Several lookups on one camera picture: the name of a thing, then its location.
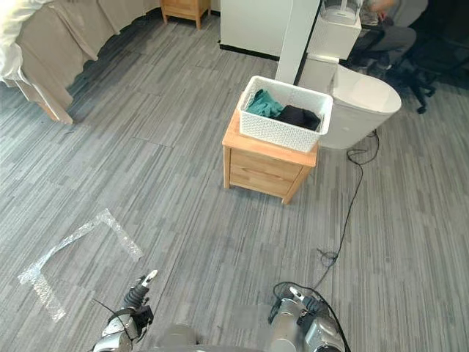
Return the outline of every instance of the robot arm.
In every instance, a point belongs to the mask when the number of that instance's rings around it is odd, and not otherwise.
[[[349,352],[342,331],[329,315],[328,305],[313,296],[303,296],[294,287],[282,298],[273,318],[269,352]]]
[[[93,352],[131,352],[133,341],[142,337],[144,329],[153,322],[153,313],[145,305],[145,295],[149,284],[158,271],[140,278],[135,287],[131,287],[124,297],[121,310],[115,312],[108,320],[108,325],[101,334]]]

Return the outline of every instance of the wicker basket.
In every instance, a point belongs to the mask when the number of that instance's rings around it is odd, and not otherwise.
[[[246,109],[259,89],[266,89],[272,98],[283,106],[292,105],[314,112],[321,119],[317,130],[311,131],[247,112]],[[332,97],[273,79],[254,76],[249,81],[238,108],[241,134],[307,153],[319,138],[328,132]]]

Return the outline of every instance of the clear tape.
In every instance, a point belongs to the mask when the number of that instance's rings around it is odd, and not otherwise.
[[[39,300],[48,310],[54,322],[59,321],[65,316],[65,309],[60,304],[56,295],[53,293],[51,286],[45,279],[44,275],[40,274],[33,284],[34,291],[36,291]]]
[[[79,240],[80,238],[88,235],[96,226],[104,223],[108,225],[117,236],[121,246],[130,255],[134,262],[137,262],[143,257],[143,252],[133,242],[125,230],[120,226],[116,219],[111,215],[109,209],[103,210],[97,214],[96,217],[87,222],[85,225],[77,229],[72,235],[66,237],[58,245],[52,247],[52,249],[45,255],[43,255],[37,262],[32,263],[23,273],[18,276],[22,285],[27,282],[31,283],[34,291],[39,297],[41,303],[48,310],[52,320],[54,322],[59,321],[65,316],[65,310],[62,308],[59,300],[52,291],[51,286],[48,284],[44,275],[41,273],[41,269],[48,262],[48,260],[61,249],[65,248],[69,244]]]

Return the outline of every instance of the white bedding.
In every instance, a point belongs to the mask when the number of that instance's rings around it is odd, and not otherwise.
[[[21,27],[44,4],[53,0],[0,0],[0,80],[25,81],[23,55],[16,38]]]

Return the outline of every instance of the wooden cabinet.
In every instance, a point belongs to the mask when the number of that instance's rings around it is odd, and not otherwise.
[[[288,204],[316,166],[317,146],[297,152],[239,133],[240,113],[235,111],[223,139],[224,186],[252,189],[282,198]]]
[[[169,16],[187,18],[195,21],[197,29],[200,29],[200,17],[207,10],[210,14],[210,0],[161,0],[164,23],[168,23]]]

